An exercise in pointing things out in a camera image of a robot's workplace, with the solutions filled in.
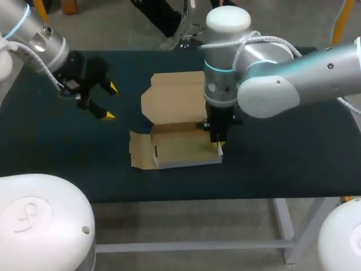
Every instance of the cardboard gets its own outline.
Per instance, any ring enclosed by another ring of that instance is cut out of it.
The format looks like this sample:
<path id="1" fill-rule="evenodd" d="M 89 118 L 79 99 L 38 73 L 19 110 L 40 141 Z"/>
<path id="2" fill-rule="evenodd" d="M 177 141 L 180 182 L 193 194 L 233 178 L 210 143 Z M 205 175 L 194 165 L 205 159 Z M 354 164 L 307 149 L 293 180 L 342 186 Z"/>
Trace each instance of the cardboard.
<path id="1" fill-rule="evenodd" d="M 222 162 L 209 133 L 196 127 L 207 118 L 203 72 L 161 73 L 142 95 L 142 113 L 154 123 L 151 134 L 130 132 L 131 166 L 165 169 Z"/>

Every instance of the metal table frame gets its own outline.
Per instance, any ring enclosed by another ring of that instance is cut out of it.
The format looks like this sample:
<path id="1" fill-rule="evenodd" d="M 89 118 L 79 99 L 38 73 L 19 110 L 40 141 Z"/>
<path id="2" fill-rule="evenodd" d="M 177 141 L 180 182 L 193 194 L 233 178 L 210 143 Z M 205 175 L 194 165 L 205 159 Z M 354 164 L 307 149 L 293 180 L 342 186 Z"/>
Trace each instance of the metal table frame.
<path id="1" fill-rule="evenodd" d="M 286 264 L 296 264 L 317 239 L 322 223 L 339 202 L 340 197 L 315 198 L 301 227 L 294 232 L 286 200 L 273 199 L 281 234 L 279 240 L 98 244 L 96 253 L 282 248 Z"/>

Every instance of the cable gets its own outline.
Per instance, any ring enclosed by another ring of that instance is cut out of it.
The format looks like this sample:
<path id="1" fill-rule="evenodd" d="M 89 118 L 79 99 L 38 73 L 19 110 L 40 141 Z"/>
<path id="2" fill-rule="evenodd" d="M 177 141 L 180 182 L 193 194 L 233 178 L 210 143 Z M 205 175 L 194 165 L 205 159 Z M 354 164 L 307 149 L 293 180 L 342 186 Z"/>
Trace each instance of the cable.
<path id="1" fill-rule="evenodd" d="M 252 31 L 250 33 L 250 36 L 253 36 L 255 34 L 257 34 L 259 32 L 256 31 Z M 238 41 L 232 41 L 232 42 L 223 42 L 223 43 L 210 43 L 210 44 L 204 44 L 201 46 L 201 49 L 214 49 L 214 48 L 225 48 L 225 47 L 231 47 L 231 46 L 238 46 L 240 45 L 240 47 L 237 50 L 237 53 L 235 55 L 232 67 L 233 69 L 235 69 L 236 66 L 236 62 L 239 58 L 239 55 L 241 53 L 241 51 L 243 50 L 243 48 L 245 47 L 246 44 L 250 44 L 250 43 L 256 43 L 256 42 L 262 42 L 262 41 L 267 41 L 267 42 L 278 42 L 281 43 L 285 46 L 287 46 L 297 57 L 301 57 L 301 53 L 288 41 L 279 38 L 279 37 L 273 37 L 273 36 L 260 36 L 260 37 L 249 37 L 249 36 L 245 36 L 243 38 L 241 38 Z M 356 109 L 355 107 L 353 107 L 350 103 L 348 103 L 347 101 L 345 101 L 343 98 L 338 97 L 337 100 L 343 105 L 345 106 L 348 110 L 350 110 L 352 113 L 355 113 L 359 116 L 361 116 L 361 111 Z"/>
<path id="2" fill-rule="evenodd" d="M 38 62 L 41 66 L 41 68 L 44 70 L 45 74 L 49 77 L 50 81 L 54 84 L 54 86 L 61 91 L 61 89 L 64 87 L 49 71 L 46 64 L 43 62 L 43 60 L 28 46 L 15 41 L 7 41 L 6 39 L 1 37 L 0 34 L 0 50 L 11 50 L 11 51 L 17 51 L 19 48 L 27 52 L 36 62 Z"/>
<path id="3" fill-rule="evenodd" d="M 355 113 L 356 115 L 361 116 L 361 111 L 353 107 L 350 103 L 348 103 L 345 99 L 338 97 L 337 100 L 343 104 L 348 110 L 350 110 L 352 113 Z"/>

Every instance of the concrete floor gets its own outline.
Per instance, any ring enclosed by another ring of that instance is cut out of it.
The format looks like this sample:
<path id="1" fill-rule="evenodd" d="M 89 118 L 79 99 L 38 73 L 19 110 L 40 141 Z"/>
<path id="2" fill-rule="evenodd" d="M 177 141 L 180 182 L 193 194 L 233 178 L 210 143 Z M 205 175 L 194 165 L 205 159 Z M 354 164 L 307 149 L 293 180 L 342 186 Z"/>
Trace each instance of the concrete floor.
<path id="1" fill-rule="evenodd" d="M 181 0 L 170 0 L 180 9 Z M 206 0 L 196 0 L 192 19 L 204 23 L 210 10 Z M 253 28 L 283 37 L 294 45 L 326 47 L 331 25 L 342 0 L 240 0 L 252 16 Z M 130 0 L 83 0 L 80 15 L 50 15 L 53 27 L 77 50 L 154 50 L 161 33 L 136 10 Z M 361 34 L 361 3 L 356 3 L 343 41 Z M 0 103 L 21 69 L 0 86 Z M 361 108 L 361 97 L 350 97 Z M 305 217 L 309 199 L 290 199 L 296 225 Z M 95 204 L 98 243 L 201 241 L 214 239 L 271 239 L 278 237 L 269 200 L 207 200 Z M 116 253 L 98 256 L 97 270 L 249 270 L 319 271 L 316 245 L 294 266 L 283 262 L 279 250 Z"/>

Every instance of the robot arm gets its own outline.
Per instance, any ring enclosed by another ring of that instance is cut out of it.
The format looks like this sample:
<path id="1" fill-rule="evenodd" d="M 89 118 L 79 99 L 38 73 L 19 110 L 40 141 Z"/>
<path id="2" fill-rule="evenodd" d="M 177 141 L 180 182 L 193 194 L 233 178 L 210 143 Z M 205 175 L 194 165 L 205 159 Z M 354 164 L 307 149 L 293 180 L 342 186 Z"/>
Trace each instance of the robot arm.
<path id="1" fill-rule="evenodd" d="M 108 63 L 99 56 L 85 59 L 70 51 L 67 40 L 48 26 L 23 0 L 0 1 L 0 82 L 12 69 L 7 50 L 38 73 L 45 73 L 60 90 L 60 96 L 74 98 L 77 106 L 97 119 L 114 116 L 89 98 L 99 84 L 110 95 L 116 94 L 107 77 Z"/>
<path id="2" fill-rule="evenodd" d="M 237 105 L 265 118 L 361 92 L 360 38 L 301 56 L 285 40 L 261 37 L 250 23 L 250 15 L 238 7 L 219 7 L 207 16 L 202 48 L 212 142 L 225 141 Z"/>
<path id="3" fill-rule="evenodd" d="M 303 104 L 360 93 L 360 38 L 293 61 L 254 64 L 243 78 L 238 104 L 248 115 L 260 118 Z"/>

